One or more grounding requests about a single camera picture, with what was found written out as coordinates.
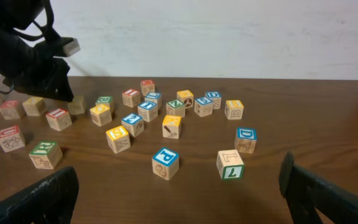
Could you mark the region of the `red Q block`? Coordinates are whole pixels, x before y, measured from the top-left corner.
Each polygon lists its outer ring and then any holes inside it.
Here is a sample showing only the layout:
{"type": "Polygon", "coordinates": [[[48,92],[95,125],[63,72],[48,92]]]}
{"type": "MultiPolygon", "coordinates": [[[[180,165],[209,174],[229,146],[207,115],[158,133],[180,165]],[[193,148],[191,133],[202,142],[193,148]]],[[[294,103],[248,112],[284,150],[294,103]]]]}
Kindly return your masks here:
{"type": "Polygon", "coordinates": [[[0,110],[4,119],[21,119],[25,114],[22,103],[18,100],[5,101],[1,106],[0,110]]]}

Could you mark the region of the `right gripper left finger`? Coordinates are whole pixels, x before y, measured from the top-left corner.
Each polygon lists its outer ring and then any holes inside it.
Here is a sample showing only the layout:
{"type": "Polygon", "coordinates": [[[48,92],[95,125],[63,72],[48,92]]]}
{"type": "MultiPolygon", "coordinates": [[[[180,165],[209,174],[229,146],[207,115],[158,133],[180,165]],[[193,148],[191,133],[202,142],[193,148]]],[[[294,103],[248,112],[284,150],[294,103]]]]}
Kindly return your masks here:
{"type": "Polygon", "coordinates": [[[79,192],[72,166],[0,201],[0,223],[70,223],[79,192]]]}

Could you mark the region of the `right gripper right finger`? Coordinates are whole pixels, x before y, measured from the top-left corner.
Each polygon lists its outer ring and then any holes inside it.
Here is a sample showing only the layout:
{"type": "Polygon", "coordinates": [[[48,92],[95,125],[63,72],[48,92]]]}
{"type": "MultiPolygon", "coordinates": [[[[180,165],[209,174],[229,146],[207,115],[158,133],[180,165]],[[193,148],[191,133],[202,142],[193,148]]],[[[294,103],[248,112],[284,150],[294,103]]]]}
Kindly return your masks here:
{"type": "Polygon", "coordinates": [[[358,223],[358,196],[296,165],[291,152],[283,159],[278,183],[294,223],[321,223],[317,211],[334,223],[358,223]]]}

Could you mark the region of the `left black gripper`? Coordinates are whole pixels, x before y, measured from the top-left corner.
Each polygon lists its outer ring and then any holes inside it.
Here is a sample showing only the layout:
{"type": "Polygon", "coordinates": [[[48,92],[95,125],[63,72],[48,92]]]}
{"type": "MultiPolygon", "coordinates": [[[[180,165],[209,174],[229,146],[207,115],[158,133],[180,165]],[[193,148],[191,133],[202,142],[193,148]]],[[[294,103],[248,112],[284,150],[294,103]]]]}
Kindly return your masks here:
{"type": "Polygon", "coordinates": [[[35,49],[39,42],[58,39],[53,22],[50,1],[0,1],[0,74],[10,90],[71,101],[66,61],[35,49]]]}

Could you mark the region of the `yellow C block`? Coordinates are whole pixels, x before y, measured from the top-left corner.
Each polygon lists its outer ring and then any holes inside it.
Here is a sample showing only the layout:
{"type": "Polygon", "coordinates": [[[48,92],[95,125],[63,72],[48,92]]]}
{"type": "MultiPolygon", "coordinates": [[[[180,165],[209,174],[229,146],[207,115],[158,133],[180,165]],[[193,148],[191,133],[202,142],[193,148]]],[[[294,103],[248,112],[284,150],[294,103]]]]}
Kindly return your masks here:
{"type": "Polygon", "coordinates": [[[67,107],[71,115],[85,114],[86,102],[84,96],[75,96],[71,102],[67,103],[67,107]]]}

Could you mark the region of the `yellow O block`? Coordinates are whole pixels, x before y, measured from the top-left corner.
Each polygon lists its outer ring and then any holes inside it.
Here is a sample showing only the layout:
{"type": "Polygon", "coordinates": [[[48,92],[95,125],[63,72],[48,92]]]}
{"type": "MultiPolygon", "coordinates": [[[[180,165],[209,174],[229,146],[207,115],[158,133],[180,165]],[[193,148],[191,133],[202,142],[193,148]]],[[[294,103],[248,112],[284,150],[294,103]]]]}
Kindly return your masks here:
{"type": "Polygon", "coordinates": [[[30,97],[22,105],[27,116],[41,116],[47,110],[45,99],[38,96],[30,97]]]}

